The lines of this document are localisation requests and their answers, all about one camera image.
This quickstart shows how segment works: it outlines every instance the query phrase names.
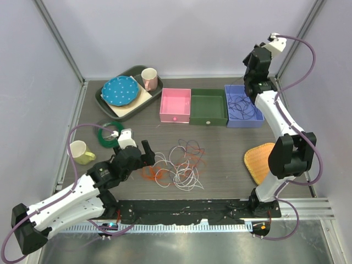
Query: blue plate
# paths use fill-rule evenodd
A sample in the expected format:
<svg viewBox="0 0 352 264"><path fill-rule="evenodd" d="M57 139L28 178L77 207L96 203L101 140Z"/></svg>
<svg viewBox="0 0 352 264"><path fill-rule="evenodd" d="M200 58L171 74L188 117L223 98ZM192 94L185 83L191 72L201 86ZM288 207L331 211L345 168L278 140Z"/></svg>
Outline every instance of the blue plate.
<svg viewBox="0 0 352 264"><path fill-rule="evenodd" d="M113 106L126 106L137 98L138 83L127 76L118 76L104 84L103 99Z"/></svg>

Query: mug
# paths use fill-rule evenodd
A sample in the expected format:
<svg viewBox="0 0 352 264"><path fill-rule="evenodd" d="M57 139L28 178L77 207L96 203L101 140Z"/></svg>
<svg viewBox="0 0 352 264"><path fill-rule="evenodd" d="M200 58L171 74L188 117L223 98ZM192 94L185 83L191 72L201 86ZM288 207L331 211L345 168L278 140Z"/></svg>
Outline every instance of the mug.
<svg viewBox="0 0 352 264"><path fill-rule="evenodd" d="M155 69L147 68L142 71L142 79L146 91L154 91L158 86L158 75Z"/></svg>
<svg viewBox="0 0 352 264"><path fill-rule="evenodd" d="M81 140L73 141L70 144L72 156L75 162L86 165L96 159L96 156L89 150L87 144Z"/></svg>

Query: wall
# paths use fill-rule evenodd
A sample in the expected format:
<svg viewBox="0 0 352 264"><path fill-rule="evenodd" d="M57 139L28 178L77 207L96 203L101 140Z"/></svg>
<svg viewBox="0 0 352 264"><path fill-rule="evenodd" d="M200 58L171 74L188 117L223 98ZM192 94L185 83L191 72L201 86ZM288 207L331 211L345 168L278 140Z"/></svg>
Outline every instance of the wall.
<svg viewBox="0 0 352 264"><path fill-rule="evenodd" d="M352 244L352 122L351 73L352 2L326 1L306 40L317 53L316 67L306 81L287 91L289 111L306 131L317 136L317 147L324 161L323 177L315 186L317 194L328 197L341 229L344 245ZM282 83L288 85L305 74L311 54L303 45L289 64ZM317 175L317 163L311 171Z"/></svg>
<svg viewBox="0 0 352 264"><path fill-rule="evenodd" d="M162 76L243 75L254 44L296 35L314 1L43 0L82 75L98 79L137 64Z"/></svg>
<svg viewBox="0 0 352 264"><path fill-rule="evenodd" d="M0 36L2 241L12 207L53 190L80 85L32 1L2 2ZM14 237L6 256L21 256Z"/></svg>

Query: gray floor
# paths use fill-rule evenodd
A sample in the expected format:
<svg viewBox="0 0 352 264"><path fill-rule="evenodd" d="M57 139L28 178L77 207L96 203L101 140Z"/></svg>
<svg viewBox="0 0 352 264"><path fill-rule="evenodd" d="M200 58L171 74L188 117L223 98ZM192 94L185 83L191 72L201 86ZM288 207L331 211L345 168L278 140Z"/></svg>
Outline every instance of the gray floor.
<svg viewBox="0 0 352 264"><path fill-rule="evenodd" d="M105 81L89 82L79 123L97 123L107 116L97 106L94 94ZM225 84L234 83L233 78L209 79L164 79L164 87L173 88L217 88L224 89ZM244 153L258 145L274 142L270 127L265 122L259 129L228 129L222 126L192 126L188 124L161 123L159 118L160 100L152 103L145 110L123 123L125 128L132 128L136 142L148 140L154 152L165 155L170 148L177 145L178 139L197 140L206 154L202 158L207 166L200 175L204 190L194 188L191 192L177 189L175 186L162 188L153 181L146 181L139 172L111 190L117 199L221 199L247 198L256 186L245 167ZM91 128L80 128L76 139L87 143L96 161L104 161L113 154L99 145ZM80 175L84 174L93 163L78 166ZM64 186L73 182L73 169L69 164ZM291 185L280 195L281 197L311 197L308 187Z"/></svg>
<svg viewBox="0 0 352 264"><path fill-rule="evenodd" d="M295 221L273 222L269 235L282 237L294 226ZM282 241L252 238L247 232L126 234L111 241L102 241L95 233L60 233L45 246L39 263L330 264L333 260L320 221L301 221L297 233Z"/></svg>

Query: purple bin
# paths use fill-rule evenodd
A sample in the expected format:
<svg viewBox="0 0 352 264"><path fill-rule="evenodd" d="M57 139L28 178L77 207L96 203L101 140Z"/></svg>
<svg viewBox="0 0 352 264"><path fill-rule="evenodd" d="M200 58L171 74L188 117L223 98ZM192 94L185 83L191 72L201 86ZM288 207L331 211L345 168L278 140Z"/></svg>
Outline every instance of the purple bin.
<svg viewBox="0 0 352 264"><path fill-rule="evenodd" d="M244 85L225 85L228 128L260 128L264 123L264 116L256 106L252 106L250 99L244 92Z"/></svg>

